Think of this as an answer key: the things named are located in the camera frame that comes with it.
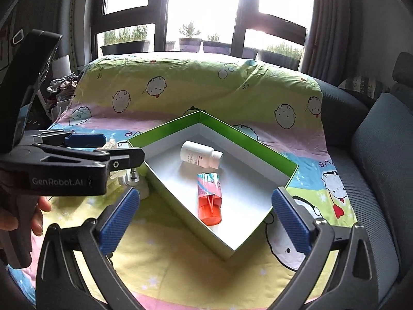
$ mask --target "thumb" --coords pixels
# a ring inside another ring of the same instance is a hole
[[[13,214],[0,208],[0,229],[4,231],[13,231],[19,226],[19,221]]]

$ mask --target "green box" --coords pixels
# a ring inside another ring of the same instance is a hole
[[[224,153],[221,166],[205,169],[182,162],[185,141]],[[145,151],[143,173],[205,245],[228,259],[271,211],[271,194],[286,187],[298,165],[230,125],[198,111],[129,139]],[[197,214],[197,174],[217,172],[222,188],[222,222],[207,227]]]

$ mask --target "curtain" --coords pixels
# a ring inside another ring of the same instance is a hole
[[[349,32],[350,0],[314,0],[299,71],[329,84],[340,84]]]

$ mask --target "white bottle cap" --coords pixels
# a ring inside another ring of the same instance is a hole
[[[209,165],[211,168],[218,169],[219,162],[221,162],[222,153],[218,151],[213,151],[211,155],[211,160],[209,161]]]

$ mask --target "pile of clothes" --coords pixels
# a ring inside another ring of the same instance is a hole
[[[52,121],[55,121],[69,105],[77,83],[78,76],[73,72],[70,75],[50,82],[50,86],[47,88],[47,91],[50,93],[47,105]]]

